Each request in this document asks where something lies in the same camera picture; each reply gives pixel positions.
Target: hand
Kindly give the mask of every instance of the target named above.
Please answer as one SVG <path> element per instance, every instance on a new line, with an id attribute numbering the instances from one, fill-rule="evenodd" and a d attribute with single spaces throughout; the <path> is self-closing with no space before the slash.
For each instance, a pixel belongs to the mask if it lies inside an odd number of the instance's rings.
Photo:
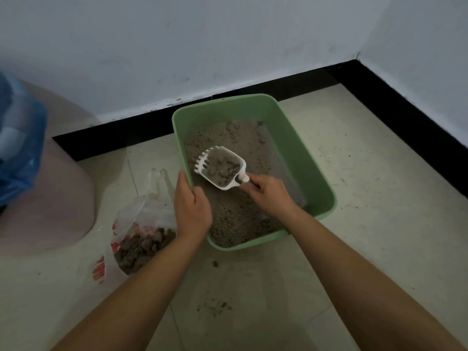
<path id="1" fill-rule="evenodd" d="M 266 215 L 282 221 L 297 207 L 280 179 L 266 175 L 247 176 L 259 189 L 249 184 L 241 185 L 240 189 L 247 192 Z"/>
<path id="2" fill-rule="evenodd" d="M 201 187 L 190 189 L 184 171 L 179 172 L 175 191 L 177 235 L 202 241 L 213 223 L 210 202 Z"/>

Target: litter box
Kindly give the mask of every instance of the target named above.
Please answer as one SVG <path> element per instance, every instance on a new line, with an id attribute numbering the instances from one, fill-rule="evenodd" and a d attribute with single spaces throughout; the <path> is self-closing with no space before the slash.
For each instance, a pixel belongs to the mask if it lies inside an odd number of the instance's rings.
<path id="1" fill-rule="evenodd" d="M 263 121 L 264 125 L 266 125 L 289 174 L 307 200 L 304 210 L 317 219 L 325 218 L 333 212 L 336 207 L 335 192 L 278 105 L 278 102 L 266 94 L 210 100 L 188 105 L 174 112 L 172 125 L 182 165 L 187 173 L 190 185 L 193 186 L 193 182 L 184 144 L 187 135 L 194 130 L 204 129 L 218 122 L 240 119 Z M 286 230 L 280 230 L 231 248 L 222 248 L 216 245 L 209 234 L 207 240 L 218 250 L 233 251 L 270 242 L 287 235 Z"/>

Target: person's left arm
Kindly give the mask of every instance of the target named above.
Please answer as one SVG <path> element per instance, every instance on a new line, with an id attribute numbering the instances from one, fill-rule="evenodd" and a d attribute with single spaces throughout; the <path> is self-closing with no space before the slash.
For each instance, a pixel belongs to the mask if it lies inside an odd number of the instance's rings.
<path id="1" fill-rule="evenodd" d="M 200 187 L 179 173 L 174 209 L 177 237 L 72 329 L 52 351 L 144 350 L 212 223 Z"/>

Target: tile floor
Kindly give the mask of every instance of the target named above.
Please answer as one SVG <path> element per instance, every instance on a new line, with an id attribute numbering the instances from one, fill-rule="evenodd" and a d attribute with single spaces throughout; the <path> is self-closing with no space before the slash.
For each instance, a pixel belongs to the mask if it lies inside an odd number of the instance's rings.
<path id="1" fill-rule="evenodd" d="M 336 191 L 323 223 L 468 345 L 468 200 L 343 86 L 280 104 Z M 0 261 L 2 350 L 50 348 L 116 212 L 145 194 L 151 168 L 167 169 L 174 184 L 180 169 L 173 135 L 80 164 L 96 181 L 96 224 L 72 247 Z M 222 302 L 232 311 L 213 318 L 209 308 Z M 205 243 L 148 349 L 241 348 L 356 349 L 291 237 L 233 253 Z"/>

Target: litter scoop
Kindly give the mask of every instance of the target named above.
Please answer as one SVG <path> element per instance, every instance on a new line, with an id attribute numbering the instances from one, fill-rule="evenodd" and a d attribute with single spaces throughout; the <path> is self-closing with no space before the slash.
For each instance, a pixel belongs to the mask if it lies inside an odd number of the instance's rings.
<path id="1" fill-rule="evenodd" d="M 250 180 L 245 173 L 245 160 L 228 148 L 215 146 L 207 149 L 198 158 L 195 172 L 219 189 L 238 187 Z"/>

